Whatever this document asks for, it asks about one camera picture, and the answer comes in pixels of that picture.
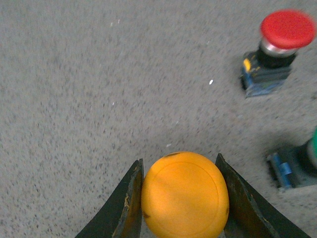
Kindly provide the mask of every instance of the floor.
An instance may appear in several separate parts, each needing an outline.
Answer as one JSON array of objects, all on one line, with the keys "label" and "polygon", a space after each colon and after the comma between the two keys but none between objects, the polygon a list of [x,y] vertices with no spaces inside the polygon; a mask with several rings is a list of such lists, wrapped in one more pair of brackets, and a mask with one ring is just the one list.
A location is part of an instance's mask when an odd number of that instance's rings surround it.
[{"label": "floor", "polygon": [[317,1],[237,2],[2,0],[0,237],[74,237],[136,159],[186,150],[222,153],[317,238],[317,189],[280,193],[265,164],[316,127],[317,41],[277,94],[245,99],[238,78],[269,13]]}]

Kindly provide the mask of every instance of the red button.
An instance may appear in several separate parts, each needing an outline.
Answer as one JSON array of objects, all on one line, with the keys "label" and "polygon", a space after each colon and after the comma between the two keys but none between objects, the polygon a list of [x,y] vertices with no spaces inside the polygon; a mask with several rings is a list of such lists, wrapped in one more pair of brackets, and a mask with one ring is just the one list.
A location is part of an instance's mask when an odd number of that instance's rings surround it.
[{"label": "red button", "polygon": [[263,37],[280,49],[298,49],[311,43],[316,34],[315,21],[293,9],[273,12],[261,24]]}]

